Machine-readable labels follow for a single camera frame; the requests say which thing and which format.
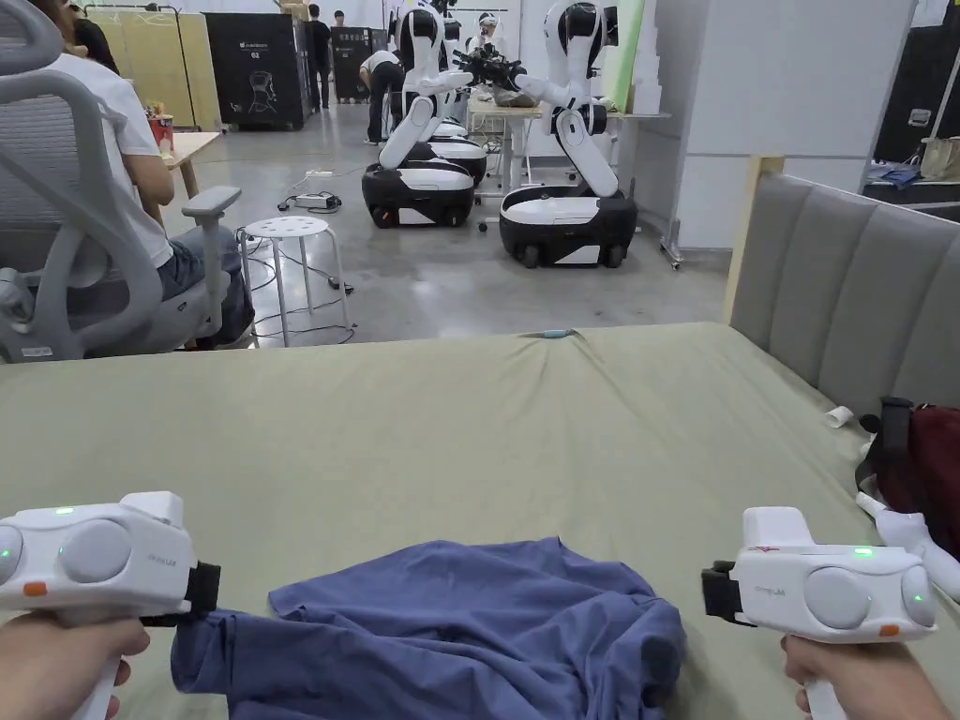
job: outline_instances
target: person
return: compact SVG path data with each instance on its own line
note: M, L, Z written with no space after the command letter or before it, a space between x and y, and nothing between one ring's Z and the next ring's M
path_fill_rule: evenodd
M63 629L51 616L29 614L0 628L0 720L66 720L80 709L117 656L139 655L150 636L139 620ZM121 660L116 684L130 679ZM111 697L107 718L120 702Z
M800 685L828 681L851 720L953 720L905 645L825 645L794 636L780 645L787 677ZM803 689L797 707L810 713Z
M139 620L64 629L47 615L17 617L0 628L0 720L72 716L110 658L138 655L149 644ZM790 636L783 648L787 675L798 683L830 681L851 720L953 720L903 645L822 645ZM122 660L116 684L130 676ZM802 690L797 705L810 712ZM119 709L119 701L110 698L107 718Z
M313 33L314 58L317 73L320 75L320 92L324 100L324 110L330 109L330 29L320 19L320 6L310 5L310 31Z
M367 145L383 142L383 100L387 93L403 88L404 77L400 61L387 50L376 51L360 65L360 80L370 89L370 126L364 140Z
M73 34L77 45L86 48L86 56L91 60L96 60L104 67L109 68L117 75L120 71L117 69L117 63L113 60L113 54L110 52L107 36L100 26L93 20L84 15L80 6L70 3L67 9L73 16Z
M503 52L503 43L499 41L499 38L494 37L496 35L497 25L499 25L499 21L496 15L492 12L481 12L480 33L467 39L467 52L472 53L477 48L491 44L501 55L506 55L506 53Z
M72 18L60 0L30 1L60 29L64 49L73 47L76 43ZM167 205L174 199L174 184L133 86L100 63L83 60L70 52L62 53L49 69L79 80L103 109L101 128L110 172L119 199L125 201L119 203L118 209L126 216L136 239L153 260L163 299L170 300L202 282L205 270L201 234L192 231L182 241L168 241L163 227L137 199L139 193L142 200ZM233 344L246 335L253 322L252 299L240 272L240 254L232 233L224 232L222 250L223 269L230 276L223 303L223 325L212 338L198 342L201 348Z

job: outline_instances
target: blue t-shirt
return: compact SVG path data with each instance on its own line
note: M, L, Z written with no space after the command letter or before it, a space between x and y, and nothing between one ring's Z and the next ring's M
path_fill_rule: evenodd
M270 604L181 626L177 688L233 720L660 720L684 659L676 608L557 538L428 542Z

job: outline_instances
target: orange button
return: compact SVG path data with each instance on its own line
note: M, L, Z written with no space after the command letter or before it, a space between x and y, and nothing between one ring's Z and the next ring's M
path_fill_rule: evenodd
M47 594L46 583L24 583L23 594L27 597L43 597Z

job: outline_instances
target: concrete floor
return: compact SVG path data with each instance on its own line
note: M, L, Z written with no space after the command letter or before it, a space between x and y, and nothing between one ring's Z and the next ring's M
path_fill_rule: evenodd
M727 254L691 259L674 272L660 256L656 241L638 236L618 270L526 270L506 255L496 226L486 234L476 229L480 218L497 214L498 205L490 203L474 208L463 228L375 228L360 192L361 173L378 154L363 144L367 113L367 106L334 106L312 117L301 132L227 133L194 162L201 189L228 184L243 190L225 219L230 228L279 215L276 205L307 170L330 170L340 176L326 189L339 195L344 205L327 219L338 233L347 281L356 289L349 298L356 325L351 342L718 318L730 262ZM176 180L177 199L163 211L171 236L191 227L191 221L180 215L186 195L179 173ZM300 257L297 240L286 241L284 251ZM307 251L310 265L333 271L327 242L310 238ZM256 257L272 264L269 244ZM287 308L303 308L302 270L287 260L283 263ZM254 286L271 276L255 263L251 274ZM315 304L338 297L322 277L313 280ZM274 315L276 285L254 293L254 303L258 319ZM312 319L297 313L290 317L290 326L341 321L341 311L333 305ZM279 330L279 319L257 325L259 334ZM291 345L331 344L345 337L343 329L330 328L297 335ZM262 344L282 345L279 337Z

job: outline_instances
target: white controller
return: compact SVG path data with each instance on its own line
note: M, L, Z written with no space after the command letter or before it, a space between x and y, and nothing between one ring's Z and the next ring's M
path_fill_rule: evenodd
M743 529L736 563L704 571L709 614L838 644L905 642L937 629L923 561L902 548L818 545L796 508L751 508ZM846 718L828 683L806 691L815 720Z
M171 492L0 520L0 609L52 611L66 626L186 613L198 609L198 600L212 610L219 568L198 570L182 524L183 502ZM119 664L110 660L73 720L106 717Z

